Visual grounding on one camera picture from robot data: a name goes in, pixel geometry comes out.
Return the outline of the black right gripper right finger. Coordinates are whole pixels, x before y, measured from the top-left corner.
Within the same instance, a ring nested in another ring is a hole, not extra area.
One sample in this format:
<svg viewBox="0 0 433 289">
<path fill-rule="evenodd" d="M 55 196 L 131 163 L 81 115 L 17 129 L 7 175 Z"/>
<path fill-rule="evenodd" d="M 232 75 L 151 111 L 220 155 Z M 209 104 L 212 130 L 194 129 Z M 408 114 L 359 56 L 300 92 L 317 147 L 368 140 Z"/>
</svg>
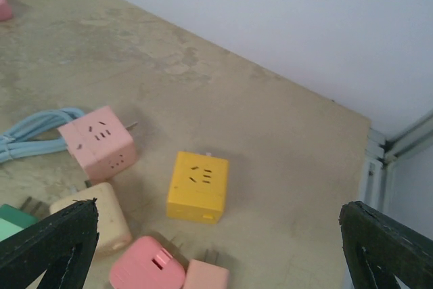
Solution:
<svg viewBox="0 0 433 289">
<path fill-rule="evenodd" d="M 432 240 L 361 201 L 342 206 L 342 248 L 355 288 L 432 287 Z"/>
</svg>

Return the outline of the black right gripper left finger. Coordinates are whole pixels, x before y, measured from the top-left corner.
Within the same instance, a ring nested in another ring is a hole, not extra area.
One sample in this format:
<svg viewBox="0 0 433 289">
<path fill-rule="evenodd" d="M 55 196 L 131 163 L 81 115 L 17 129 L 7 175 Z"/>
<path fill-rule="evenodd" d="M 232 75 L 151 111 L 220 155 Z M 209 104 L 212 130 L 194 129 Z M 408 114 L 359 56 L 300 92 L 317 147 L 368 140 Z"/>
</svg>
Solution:
<svg viewBox="0 0 433 289">
<path fill-rule="evenodd" d="M 97 199 L 79 200 L 1 242 L 1 287 L 82 288 L 99 240 Z"/>
</svg>

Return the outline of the green plug adapter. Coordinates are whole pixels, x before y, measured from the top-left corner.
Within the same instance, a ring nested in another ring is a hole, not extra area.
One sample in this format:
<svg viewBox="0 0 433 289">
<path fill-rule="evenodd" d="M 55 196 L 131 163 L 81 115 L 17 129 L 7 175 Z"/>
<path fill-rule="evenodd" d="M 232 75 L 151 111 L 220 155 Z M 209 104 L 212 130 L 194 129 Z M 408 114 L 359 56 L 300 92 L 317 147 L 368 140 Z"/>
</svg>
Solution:
<svg viewBox="0 0 433 289">
<path fill-rule="evenodd" d="M 1 205 L 1 241 L 38 223 L 48 215 L 49 206 L 31 196 L 27 197 L 19 207 Z"/>
</svg>

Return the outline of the pink cube socket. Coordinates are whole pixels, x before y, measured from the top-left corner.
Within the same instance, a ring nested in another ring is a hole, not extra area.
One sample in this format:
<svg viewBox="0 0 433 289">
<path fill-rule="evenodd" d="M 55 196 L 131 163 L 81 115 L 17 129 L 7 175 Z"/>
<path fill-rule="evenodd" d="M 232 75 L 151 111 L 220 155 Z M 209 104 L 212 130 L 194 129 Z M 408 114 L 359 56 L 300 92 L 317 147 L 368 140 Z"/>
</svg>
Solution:
<svg viewBox="0 0 433 289">
<path fill-rule="evenodd" d="M 71 156 L 93 183 L 101 183 L 137 161 L 129 131 L 109 106 L 58 128 Z"/>
</svg>

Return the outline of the light pink plug adapter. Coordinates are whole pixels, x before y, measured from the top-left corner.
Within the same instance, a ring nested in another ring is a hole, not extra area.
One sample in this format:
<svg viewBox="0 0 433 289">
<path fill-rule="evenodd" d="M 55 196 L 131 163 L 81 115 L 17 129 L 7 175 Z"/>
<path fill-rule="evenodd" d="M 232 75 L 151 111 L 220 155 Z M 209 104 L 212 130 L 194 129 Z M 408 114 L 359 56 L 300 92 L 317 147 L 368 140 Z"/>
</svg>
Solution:
<svg viewBox="0 0 433 289">
<path fill-rule="evenodd" d="M 230 272 L 218 264 L 219 252 L 206 250 L 204 258 L 191 259 L 183 289 L 227 289 Z"/>
</svg>

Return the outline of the yellow cube socket adapter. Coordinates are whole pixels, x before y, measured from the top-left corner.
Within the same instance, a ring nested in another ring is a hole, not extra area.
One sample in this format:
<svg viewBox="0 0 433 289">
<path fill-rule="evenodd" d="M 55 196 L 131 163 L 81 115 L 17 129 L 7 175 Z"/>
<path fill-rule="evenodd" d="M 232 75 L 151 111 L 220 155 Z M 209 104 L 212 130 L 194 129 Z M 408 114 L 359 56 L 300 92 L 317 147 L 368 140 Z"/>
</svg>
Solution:
<svg viewBox="0 0 433 289">
<path fill-rule="evenodd" d="M 166 215 L 205 224 L 219 222 L 225 210 L 229 161 L 178 152 L 168 189 Z"/>
</svg>

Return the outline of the pink socket base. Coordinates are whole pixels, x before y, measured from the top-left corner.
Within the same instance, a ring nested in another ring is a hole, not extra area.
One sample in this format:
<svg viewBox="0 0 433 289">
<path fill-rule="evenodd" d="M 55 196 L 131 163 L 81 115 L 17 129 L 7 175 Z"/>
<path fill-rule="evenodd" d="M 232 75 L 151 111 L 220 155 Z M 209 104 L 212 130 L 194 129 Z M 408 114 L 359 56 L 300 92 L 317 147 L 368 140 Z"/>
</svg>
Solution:
<svg viewBox="0 0 433 289">
<path fill-rule="evenodd" d="M 13 11 L 7 0 L 0 0 L 0 21 L 4 22 L 13 18 Z"/>
</svg>

